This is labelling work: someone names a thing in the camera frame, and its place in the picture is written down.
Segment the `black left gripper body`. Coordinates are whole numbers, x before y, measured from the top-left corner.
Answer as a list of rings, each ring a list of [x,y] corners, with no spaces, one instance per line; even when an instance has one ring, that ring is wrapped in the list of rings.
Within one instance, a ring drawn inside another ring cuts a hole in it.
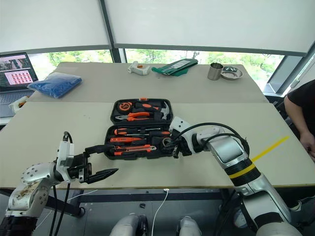
[[[90,157],[87,153],[75,155],[71,162],[67,173],[70,180],[78,179],[80,183],[91,183],[92,179],[92,164],[88,161]]]

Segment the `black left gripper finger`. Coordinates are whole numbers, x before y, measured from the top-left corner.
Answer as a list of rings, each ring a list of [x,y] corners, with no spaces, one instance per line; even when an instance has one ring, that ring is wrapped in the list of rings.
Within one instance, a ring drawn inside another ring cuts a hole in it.
[[[114,173],[116,173],[118,170],[119,170],[118,168],[113,168],[113,169],[106,169],[106,170],[96,172],[94,175],[89,175],[86,178],[86,183],[91,184],[94,182],[104,180],[110,177],[111,175],[113,175]]]
[[[85,151],[84,151],[84,157],[89,158],[91,154],[103,153],[114,148],[115,148],[114,145],[96,145],[92,147],[87,147],[85,148]]]

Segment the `person bare hand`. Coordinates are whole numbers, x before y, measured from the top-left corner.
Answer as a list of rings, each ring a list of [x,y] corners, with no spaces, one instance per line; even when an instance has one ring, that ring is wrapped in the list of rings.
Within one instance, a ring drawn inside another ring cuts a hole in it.
[[[312,159],[315,159],[315,137],[310,132],[300,134],[300,142]]]

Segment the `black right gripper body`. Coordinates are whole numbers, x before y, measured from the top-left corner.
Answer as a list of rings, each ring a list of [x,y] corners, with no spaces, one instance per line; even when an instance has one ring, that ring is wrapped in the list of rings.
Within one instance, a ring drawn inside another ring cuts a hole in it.
[[[179,158],[179,154],[181,154],[182,156],[192,155],[192,152],[185,138],[179,137],[177,139],[174,139],[172,144],[174,147],[172,155],[175,159]]]

